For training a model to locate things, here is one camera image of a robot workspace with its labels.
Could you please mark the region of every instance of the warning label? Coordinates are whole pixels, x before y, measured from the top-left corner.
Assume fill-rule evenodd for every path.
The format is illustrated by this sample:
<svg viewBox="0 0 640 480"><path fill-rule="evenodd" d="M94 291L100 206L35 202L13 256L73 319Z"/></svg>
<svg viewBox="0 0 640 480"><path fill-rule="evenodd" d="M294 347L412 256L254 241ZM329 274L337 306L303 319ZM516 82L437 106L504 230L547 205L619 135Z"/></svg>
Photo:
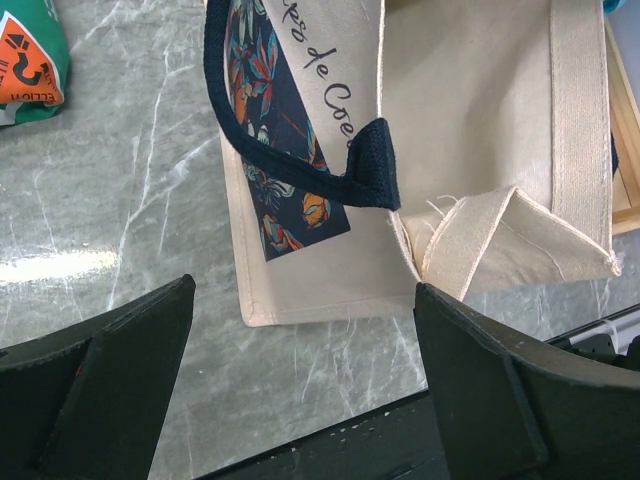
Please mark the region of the warning label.
<svg viewBox="0 0 640 480"><path fill-rule="evenodd" d="M55 64L20 21L5 12L0 20L0 104L53 106L63 100Z"/></svg>

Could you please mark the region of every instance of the navy blue handle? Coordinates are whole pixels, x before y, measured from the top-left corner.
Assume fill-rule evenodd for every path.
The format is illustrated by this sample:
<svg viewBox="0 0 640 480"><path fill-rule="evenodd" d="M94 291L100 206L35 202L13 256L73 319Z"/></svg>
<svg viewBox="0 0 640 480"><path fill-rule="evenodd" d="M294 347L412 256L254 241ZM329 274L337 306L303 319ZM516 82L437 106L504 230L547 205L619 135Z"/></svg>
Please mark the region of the navy blue handle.
<svg viewBox="0 0 640 480"><path fill-rule="evenodd" d="M245 132L231 108L224 81L224 45L231 0L209 0L204 34L204 73L211 105L225 137L244 160L268 176L305 192L354 207L400 208L389 125L373 120L353 138L344 175L316 170L300 158L265 145Z"/></svg>

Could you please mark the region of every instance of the canvas tote bag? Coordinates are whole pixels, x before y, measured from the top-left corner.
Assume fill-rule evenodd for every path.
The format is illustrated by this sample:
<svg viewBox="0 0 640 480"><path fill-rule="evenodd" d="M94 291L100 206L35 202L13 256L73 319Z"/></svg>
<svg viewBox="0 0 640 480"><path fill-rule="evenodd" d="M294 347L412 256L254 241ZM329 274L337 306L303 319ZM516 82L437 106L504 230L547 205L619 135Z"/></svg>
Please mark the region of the canvas tote bag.
<svg viewBox="0 0 640 480"><path fill-rule="evenodd" d="M209 0L205 29L247 325L619 274L600 0Z"/></svg>

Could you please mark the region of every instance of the floral print panel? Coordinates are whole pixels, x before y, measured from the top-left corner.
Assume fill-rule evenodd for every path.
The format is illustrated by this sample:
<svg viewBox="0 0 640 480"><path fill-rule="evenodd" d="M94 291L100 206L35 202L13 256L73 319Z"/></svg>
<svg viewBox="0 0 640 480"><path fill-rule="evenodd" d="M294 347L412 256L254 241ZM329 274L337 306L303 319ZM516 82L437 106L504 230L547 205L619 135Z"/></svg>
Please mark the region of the floral print panel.
<svg viewBox="0 0 640 480"><path fill-rule="evenodd" d="M261 0L234 0L228 21L231 103L249 133L328 171ZM270 178L243 159L267 261L350 230L344 207Z"/></svg>

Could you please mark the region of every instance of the gray marble surface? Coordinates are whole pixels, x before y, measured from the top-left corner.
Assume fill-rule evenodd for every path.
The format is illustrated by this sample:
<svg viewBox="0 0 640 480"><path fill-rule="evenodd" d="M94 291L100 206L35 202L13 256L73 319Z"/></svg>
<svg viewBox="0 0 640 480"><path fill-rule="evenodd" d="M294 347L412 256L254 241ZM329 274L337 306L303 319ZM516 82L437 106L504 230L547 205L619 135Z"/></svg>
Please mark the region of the gray marble surface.
<svg viewBox="0 0 640 480"><path fill-rule="evenodd" d="M0 130L0 347L183 273L193 329L152 479L186 480L425 386L413 322L251 330L240 320L201 0L57 0L73 57L57 117ZM469 303L548 338L640 301L640 236L621 278Z"/></svg>

